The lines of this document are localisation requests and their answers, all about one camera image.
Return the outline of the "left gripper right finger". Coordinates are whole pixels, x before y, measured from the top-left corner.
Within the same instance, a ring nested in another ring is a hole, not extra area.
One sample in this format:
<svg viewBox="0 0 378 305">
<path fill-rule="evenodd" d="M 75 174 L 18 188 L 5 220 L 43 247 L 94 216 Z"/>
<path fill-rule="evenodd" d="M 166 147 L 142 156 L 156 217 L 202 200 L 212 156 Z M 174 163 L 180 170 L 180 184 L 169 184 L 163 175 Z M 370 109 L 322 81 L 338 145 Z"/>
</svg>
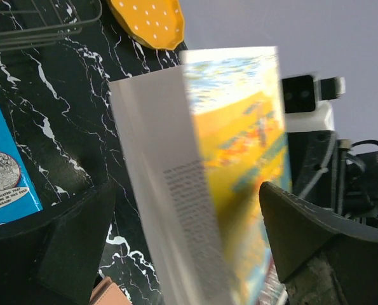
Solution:
<svg viewBox="0 0 378 305">
<path fill-rule="evenodd" d="M 264 182 L 262 216 L 290 304 L 378 304 L 378 229 Z"/>
</svg>

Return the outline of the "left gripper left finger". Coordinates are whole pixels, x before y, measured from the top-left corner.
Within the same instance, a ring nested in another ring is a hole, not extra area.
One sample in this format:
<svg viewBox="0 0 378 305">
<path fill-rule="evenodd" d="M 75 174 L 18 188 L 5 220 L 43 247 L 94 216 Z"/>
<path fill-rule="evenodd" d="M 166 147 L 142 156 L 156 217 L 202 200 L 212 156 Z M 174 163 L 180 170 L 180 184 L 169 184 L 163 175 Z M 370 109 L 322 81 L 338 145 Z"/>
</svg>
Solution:
<svg viewBox="0 0 378 305">
<path fill-rule="evenodd" d="M 0 304 L 88 304 L 116 202 L 112 181 L 0 226 Z"/>
</svg>

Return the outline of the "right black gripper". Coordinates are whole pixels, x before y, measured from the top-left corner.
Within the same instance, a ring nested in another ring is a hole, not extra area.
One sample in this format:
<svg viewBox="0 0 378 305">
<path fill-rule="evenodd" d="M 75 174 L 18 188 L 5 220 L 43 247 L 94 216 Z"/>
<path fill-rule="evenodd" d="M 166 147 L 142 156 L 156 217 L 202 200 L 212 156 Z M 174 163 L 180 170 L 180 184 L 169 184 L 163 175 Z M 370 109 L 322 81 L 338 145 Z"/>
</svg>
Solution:
<svg viewBox="0 0 378 305">
<path fill-rule="evenodd" d="M 288 150 L 294 195 L 356 222 L 378 222 L 378 140 L 295 132 Z"/>
</svg>

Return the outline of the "yellow cover paperback book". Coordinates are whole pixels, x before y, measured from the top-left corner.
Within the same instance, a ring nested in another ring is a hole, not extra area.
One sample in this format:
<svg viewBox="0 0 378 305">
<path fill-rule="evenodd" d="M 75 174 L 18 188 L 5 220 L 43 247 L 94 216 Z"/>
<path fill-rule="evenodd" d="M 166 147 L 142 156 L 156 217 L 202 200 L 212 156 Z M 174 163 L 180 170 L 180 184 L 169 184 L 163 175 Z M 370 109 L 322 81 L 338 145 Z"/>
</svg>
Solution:
<svg viewBox="0 0 378 305">
<path fill-rule="evenodd" d="M 186 50 L 109 85 L 112 115 L 167 304 L 284 304 L 259 203 L 290 189 L 278 50 Z"/>
</svg>

